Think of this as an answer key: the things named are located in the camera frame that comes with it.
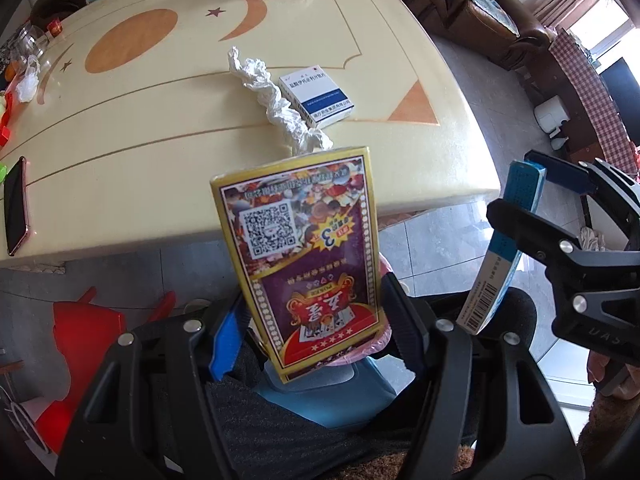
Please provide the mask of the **person right hand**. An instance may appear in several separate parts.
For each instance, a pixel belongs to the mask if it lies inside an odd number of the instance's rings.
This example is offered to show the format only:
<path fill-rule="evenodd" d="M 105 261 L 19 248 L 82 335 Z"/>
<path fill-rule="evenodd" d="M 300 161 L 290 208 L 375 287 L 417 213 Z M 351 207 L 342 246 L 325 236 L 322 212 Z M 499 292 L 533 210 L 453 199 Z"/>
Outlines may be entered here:
<path fill-rule="evenodd" d="M 620 400 L 632 400 L 639 395 L 639 367 L 625 364 L 614 373 L 617 366 L 609 356 L 590 351 L 587 362 L 588 380 L 599 385 L 604 396 Z"/>

